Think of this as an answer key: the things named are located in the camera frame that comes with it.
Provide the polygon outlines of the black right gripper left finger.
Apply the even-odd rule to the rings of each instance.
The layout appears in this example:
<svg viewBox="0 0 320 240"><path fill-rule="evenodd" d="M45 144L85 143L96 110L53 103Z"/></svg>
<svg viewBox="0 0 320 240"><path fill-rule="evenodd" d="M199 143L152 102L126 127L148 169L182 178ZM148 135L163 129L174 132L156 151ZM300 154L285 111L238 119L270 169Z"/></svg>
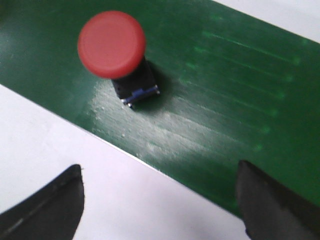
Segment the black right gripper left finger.
<svg viewBox="0 0 320 240"><path fill-rule="evenodd" d="M82 169L71 165L0 215L2 240L71 240L85 205Z"/></svg>

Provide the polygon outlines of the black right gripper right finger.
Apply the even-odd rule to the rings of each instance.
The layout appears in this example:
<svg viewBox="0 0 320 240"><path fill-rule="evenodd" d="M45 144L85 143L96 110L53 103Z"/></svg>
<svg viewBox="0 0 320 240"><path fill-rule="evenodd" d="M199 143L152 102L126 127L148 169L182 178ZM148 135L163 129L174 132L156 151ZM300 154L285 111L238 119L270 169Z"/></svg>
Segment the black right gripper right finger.
<svg viewBox="0 0 320 240"><path fill-rule="evenodd" d="M238 163L236 200L252 240L320 238L320 208L247 160Z"/></svg>

